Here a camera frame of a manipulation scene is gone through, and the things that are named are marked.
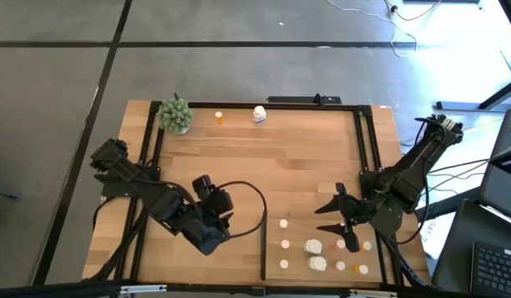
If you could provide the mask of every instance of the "potted succulent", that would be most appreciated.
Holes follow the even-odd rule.
[[[174,134],[184,134],[189,131],[194,114],[189,109],[189,103],[174,94],[173,99],[163,100],[157,118],[159,119],[159,128]]]

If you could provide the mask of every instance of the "small white object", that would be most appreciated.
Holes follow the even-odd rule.
[[[286,219],[279,220],[279,228],[287,228],[288,227],[288,221]]]
[[[338,241],[336,241],[336,247],[339,249],[345,248],[345,241],[342,239],[339,239]]]
[[[281,269],[287,269],[288,268],[288,261],[287,260],[281,260],[279,262],[279,266],[281,267]]]
[[[290,247],[290,241],[282,240],[281,241],[281,247],[284,248],[284,249],[288,249]]]
[[[263,106],[257,106],[253,110],[253,121],[255,123],[261,123],[262,121],[266,120],[266,111],[264,110]]]
[[[369,241],[364,241],[364,243],[362,243],[362,248],[364,248],[366,251],[370,251],[372,247],[373,246]]]
[[[310,269],[324,271],[327,268],[327,261],[323,257],[309,257],[306,265]]]
[[[343,271],[343,270],[345,270],[345,263],[344,263],[344,262],[342,262],[342,261],[338,261],[338,262],[336,263],[336,269],[338,269],[339,271]]]
[[[303,250],[305,250],[305,252],[320,254],[321,247],[322,247],[322,245],[321,245],[320,240],[310,239],[310,240],[306,240],[305,245],[303,245]]]
[[[365,265],[360,265],[360,267],[359,267],[359,271],[360,271],[360,273],[362,273],[362,274],[366,275],[366,274],[368,274],[369,269],[368,269],[368,267],[367,267],[367,266],[365,266]]]

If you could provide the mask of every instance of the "wooden table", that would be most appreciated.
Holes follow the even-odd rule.
[[[128,144],[129,159],[137,162],[147,123],[149,101],[129,101],[119,138]],[[342,221],[337,212],[314,215],[313,211],[329,202],[335,193],[335,182],[343,182],[347,190],[361,198],[358,172],[359,148],[353,114],[341,111],[268,110],[268,119],[254,124],[250,109],[222,110],[224,122],[215,120],[216,108],[196,108],[195,121],[183,136],[165,134],[159,166],[161,180],[175,181],[191,189],[200,175],[209,175],[216,184],[246,180],[265,194],[268,202],[267,280],[260,279],[261,233],[221,244],[204,256],[182,236],[173,237],[153,220],[148,227],[139,268],[139,281],[208,285],[272,285],[272,286],[361,286],[376,287],[381,282],[374,231],[363,224],[356,227],[360,241],[370,241],[374,250],[355,254],[334,250],[335,234],[317,231],[318,225]],[[400,159],[398,135],[391,108],[372,107],[374,126],[383,166]],[[157,131],[157,121],[153,124]],[[366,152],[373,169],[373,153],[368,141]],[[156,133],[152,134],[148,156],[152,155]],[[261,218],[262,203],[248,187],[232,185],[227,191],[234,202],[230,232],[240,233],[253,227]],[[128,198],[119,198],[104,206],[97,220],[84,277],[95,274],[118,246],[128,210]],[[289,228],[281,230],[279,219],[288,219]],[[414,216],[405,215],[397,233],[408,238],[417,228]],[[308,238],[320,239],[322,255],[330,263],[327,272],[306,269],[308,255],[301,250]],[[291,248],[283,250],[279,243],[287,239]],[[127,255],[123,276],[129,276],[133,248]],[[427,263],[420,238],[400,247],[403,256],[424,280],[429,282]],[[388,281],[393,274],[387,250],[384,250]],[[282,270],[281,259],[290,266]],[[335,261],[347,268],[336,271]],[[354,265],[366,264],[369,274],[353,271]]]

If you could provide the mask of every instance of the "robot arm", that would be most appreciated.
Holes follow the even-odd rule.
[[[461,142],[462,123],[445,115],[416,118],[427,124],[419,143],[400,161],[379,172],[360,172],[364,199],[347,194],[343,184],[336,184],[338,194],[315,213],[340,211],[344,224],[321,226],[319,230],[337,233],[343,237],[351,252],[358,252],[359,243],[353,226],[370,223],[386,238],[391,238],[401,227],[403,212],[412,213],[422,191],[428,171],[436,164],[447,147]]]
[[[197,203],[181,186],[151,180],[140,165],[128,160],[126,144],[107,140],[92,156],[91,166],[103,172],[95,175],[104,183],[104,196],[140,197],[144,208],[163,228],[181,232],[203,254],[211,254],[229,238],[233,203],[225,190],[211,184],[203,175],[193,181],[200,198]]]

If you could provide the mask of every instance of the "metal bracket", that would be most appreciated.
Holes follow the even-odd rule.
[[[323,107],[323,103],[341,104],[341,98],[339,96],[269,96],[267,98],[269,103],[318,103],[318,106]]]
[[[323,103],[324,100],[325,100],[325,96],[321,96],[321,94],[316,94],[316,96],[314,96],[314,103],[317,103],[318,107],[321,109],[324,108],[324,103]]]
[[[251,296],[265,297],[266,296],[266,288],[263,286],[252,287]]]
[[[157,178],[159,178],[161,168],[149,166],[145,168],[143,172],[147,173],[152,179],[158,180]],[[134,197],[138,195],[132,186],[130,186],[124,180],[119,179],[118,177],[97,174],[95,175],[95,178],[101,180],[104,183],[103,190],[101,192],[101,195],[104,197]]]
[[[157,293],[166,291],[166,285],[121,286],[120,294]]]
[[[161,105],[160,101],[152,101],[150,103],[150,111],[156,113],[159,110],[160,105]]]
[[[351,289],[350,297],[397,298],[397,293],[388,291],[368,291]]]
[[[373,178],[377,175],[374,171],[361,171],[359,173],[360,190],[362,191],[362,199],[373,199],[374,186]]]
[[[361,112],[365,117],[372,117],[373,116],[373,111],[371,110],[371,106],[370,105],[358,105],[356,107],[359,112]]]

